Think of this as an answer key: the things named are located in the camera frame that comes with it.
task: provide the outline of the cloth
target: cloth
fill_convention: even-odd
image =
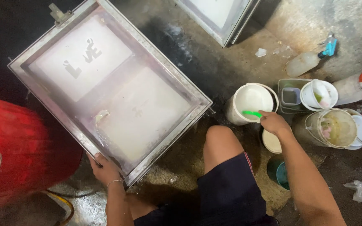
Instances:
[[[256,184],[246,152],[214,167],[198,179],[201,218],[194,225],[277,226],[266,215],[266,202]],[[135,226],[188,225],[188,219],[163,206],[134,221]]]

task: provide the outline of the silver bracelet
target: silver bracelet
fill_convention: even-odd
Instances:
[[[113,182],[123,183],[124,181],[123,181],[123,180],[113,180],[113,181],[110,181],[110,182],[107,184],[107,190],[108,190],[108,185],[110,185],[110,184],[113,183]]]

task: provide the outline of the hand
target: hand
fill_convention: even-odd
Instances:
[[[102,154],[96,153],[94,157],[103,167],[99,166],[89,153],[87,153],[87,157],[89,157],[93,174],[104,186],[113,180],[122,180],[118,172],[118,167],[113,162],[108,161]]]
[[[284,120],[282,116],[279,116],[275,112],[266,112],[263,110],[258,111],[261,117],[261,124],[266,131],[274,135],[279,135],[280,132],[291,132],[290,126]]]

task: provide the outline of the green spoon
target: green spoon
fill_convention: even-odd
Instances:
[[[262,115],[259,114],[259,112],[256,112],[256,111],[243,110],[242,112],[243,112],[244,115],[253,115],[253,116],[257,116],[258,118],[262,117]]]

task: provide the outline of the spray bottle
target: spray bottle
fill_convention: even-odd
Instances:
[[[286,71],[289,77],[296,78],[305,72],[313,69],[319,64],[319,61],[325,56],[332,56],[335,53],[337,39],[333,37],[333,33],[329,32],[328,38],[325,42],[325,51],[318,54],[314,52],[306,52],[299,54],[296,58],[292,59],[286,64]]]

